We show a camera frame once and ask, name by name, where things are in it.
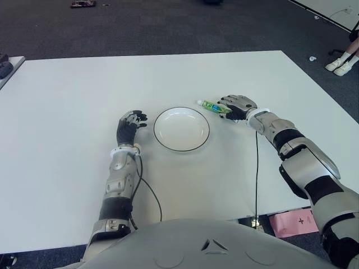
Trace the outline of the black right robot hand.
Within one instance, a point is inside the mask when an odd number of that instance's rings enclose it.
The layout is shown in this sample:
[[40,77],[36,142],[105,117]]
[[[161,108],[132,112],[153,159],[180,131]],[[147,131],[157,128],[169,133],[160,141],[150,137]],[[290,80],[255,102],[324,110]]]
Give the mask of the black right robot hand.
[[220,116],[229,120],[245,120],[250,111],[257,109],[255,102],[242,95],[228,95],[222,97],[217,103],[230,110],[229,113]]

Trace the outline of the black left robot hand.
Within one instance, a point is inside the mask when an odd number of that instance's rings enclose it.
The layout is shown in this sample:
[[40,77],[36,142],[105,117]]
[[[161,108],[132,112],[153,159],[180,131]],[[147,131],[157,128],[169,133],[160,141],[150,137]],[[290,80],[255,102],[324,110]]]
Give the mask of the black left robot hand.
[[141,110],[131,110],[125,113],[118,122],[116,139],[117,145],[134,145],[136,132],[146,127],[147,115]]

